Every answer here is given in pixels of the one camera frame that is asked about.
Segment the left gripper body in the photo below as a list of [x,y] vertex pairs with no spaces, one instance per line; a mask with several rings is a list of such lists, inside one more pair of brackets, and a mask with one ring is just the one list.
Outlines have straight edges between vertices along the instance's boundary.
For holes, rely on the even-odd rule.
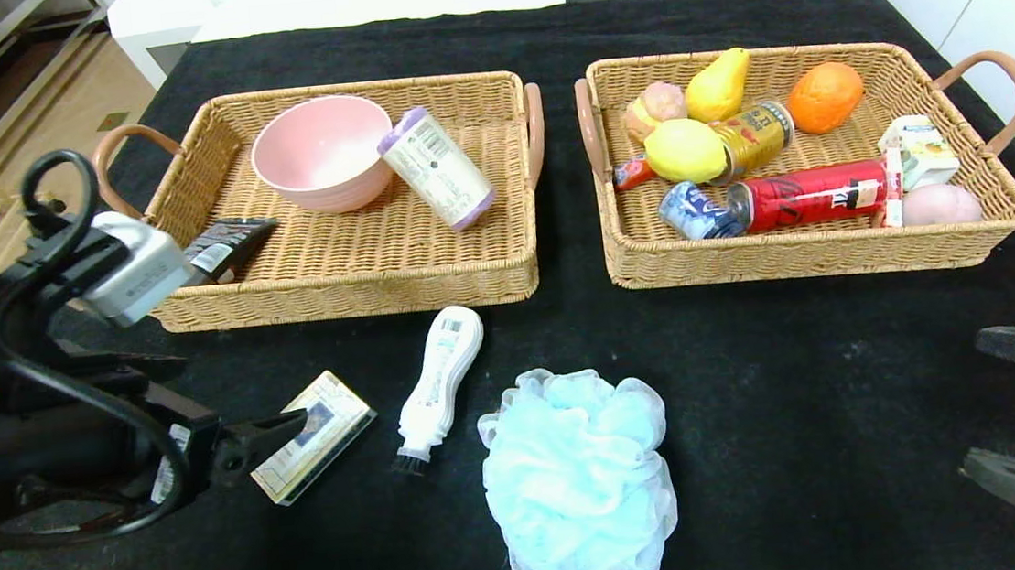
[[85,402],[49,408],[55,487],[69,499],[112,503],[132,509],[160,507],[178,494],[188,504],[211,482],[217,413],[157,382],[119,400],[162,427],[184,461],[170,461],[149,433]]

